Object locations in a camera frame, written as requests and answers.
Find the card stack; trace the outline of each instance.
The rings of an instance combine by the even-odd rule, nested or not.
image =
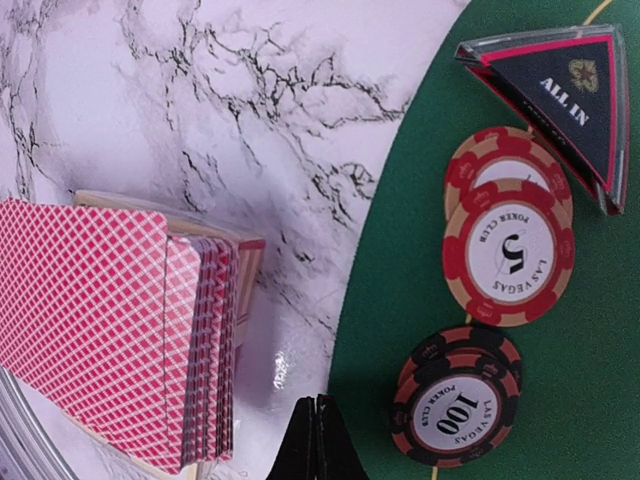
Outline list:
[[[172,231],[176,218],[0,204],[0,364],[169,474],[232,454],[234,334],[264,250]]]

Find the gold emblem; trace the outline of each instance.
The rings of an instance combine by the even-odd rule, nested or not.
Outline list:
[[[571,60],[569,71],[573,76],[573,84],[581,92],[596,93],[600,87],[598,83],[598,70],[593,60]]]

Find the green felt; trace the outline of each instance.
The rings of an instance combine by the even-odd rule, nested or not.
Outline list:
[[[400,128],[357,253],[330,380],[330,393],[372,480],[430,478],[429,467],[396,449],[388,411],[397,375],[415,344],[464,321],[441,266],[448,160],[468,135],[483,128],[524,126],[454,62],[455,48],[461,40],[579,24],[598,2],[473,0]],[[597,22],[624,27],[635,131],[640,2],[616,0]],[[634,140],[632,151],[639,146]],[[524,393],[514,430],[484,458],[441,471],[441,480],[640,478],[640,168],[635,160],[622,217],[601,215],[572,181],[577,259],[569,288],[545,317],[507,331],[524,357]]]

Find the black poker chip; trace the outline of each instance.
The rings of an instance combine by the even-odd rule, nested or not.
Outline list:
[[[511,432],[520,390],[495,358],[449,354],[418,369],[398,390],[393,440],[413,460],[455,468],[500,445]]]
[[[502,333],[485,326],[463,326],[442,330],[424,339],[411,352],[398,378],[398,387],[428,362],[449,353],[479,353],[506,366],[522,390],[522,357]]]

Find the triangular marker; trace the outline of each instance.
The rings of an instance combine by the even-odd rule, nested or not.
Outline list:
[[[606,213],[622,213],[630,122],[619,27],[473,40],[460,44],[456,58],[536,128]]]

